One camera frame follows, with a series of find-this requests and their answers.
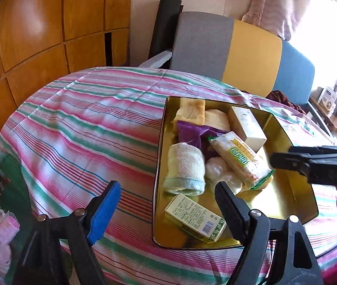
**rolled white towel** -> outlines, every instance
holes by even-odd
[[[184,142],[170,146],[167,167],[167,176],[163,182],[166,192],[187,196],[204,192],[205,163],[198,148]]]

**wooden cabinet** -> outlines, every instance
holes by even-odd
[[[127,65],[130,1],[0,0],[0,129],[47,83],[106,61]]]

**purple snack wrapper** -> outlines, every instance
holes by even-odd
[[[226,134],[226,131],[207,125],[194,125],[184,121],[177,121],[176,127],[180,143],[187,143],[200,149],[206,161],[212,157],[219,157],[219,154],[211,147],[208,137],[218,137]]]

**gray chair backrest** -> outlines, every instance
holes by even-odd
[[[182,12],[170,69],[221,80],[233,26],[233,18],[203,12]]]

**chair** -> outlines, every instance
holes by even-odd
[[[170,69],[211,77],[251,94],[266,97],[282,91],[297,105],[305,105],[331,136],[308,102],[313,64],[288,42],[240,20],[203,12],[182,12],[172,51],[166,50],[140,67]]]

